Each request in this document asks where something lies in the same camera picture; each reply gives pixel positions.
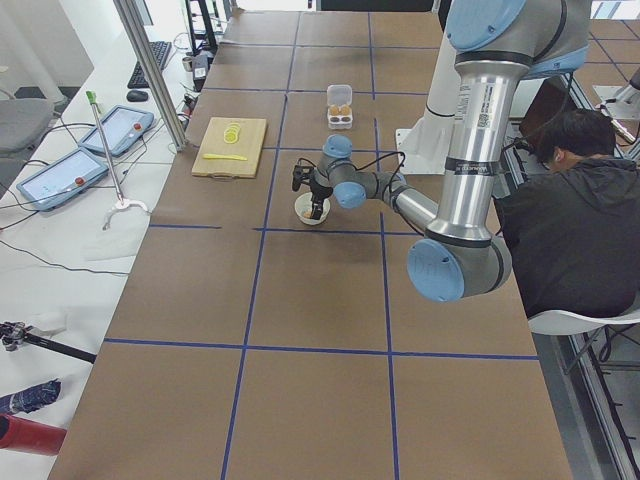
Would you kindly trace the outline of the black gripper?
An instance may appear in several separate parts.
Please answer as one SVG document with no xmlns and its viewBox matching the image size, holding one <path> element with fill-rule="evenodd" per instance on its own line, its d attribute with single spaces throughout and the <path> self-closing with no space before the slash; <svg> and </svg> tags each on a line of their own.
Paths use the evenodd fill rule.
<svg viewBox="0 0 640 480">
<path fill-rule="evenodd" d="M 324 186 L 315 179 L 309 180 L 309 186 L 312 193 L 311 218 L 320 219 L 324 212 L 325 199 L 333 194 L 333 188 L 331 186 Z"/>
</svg>

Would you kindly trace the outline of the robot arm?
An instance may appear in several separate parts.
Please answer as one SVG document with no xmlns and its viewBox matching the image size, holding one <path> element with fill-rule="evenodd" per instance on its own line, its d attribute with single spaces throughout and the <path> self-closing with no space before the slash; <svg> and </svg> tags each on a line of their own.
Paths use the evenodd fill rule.
<svg viewBox="0 0 640 480">
<path fill-rule="evenodd" d="M 351 141 L 331 135 L 318 165 L 309 174 L 297 171 L 292 182 L 294 189 L 309 184 L 310 217 L 321 217 L 329 197 L 345 209 L 381 200 L 424 234 L 407 259 L 421 295 L 449 302 L 499 288 L 510 275 L 511 255 L 486 218 L 513 97 L 523 79 L 573 72 L 584 63 L 590 13 L 588 1 L 453 2 L 445 37 L 461 84 L 440 201 L 397 173 L 358 170 Z"/>
</svg>

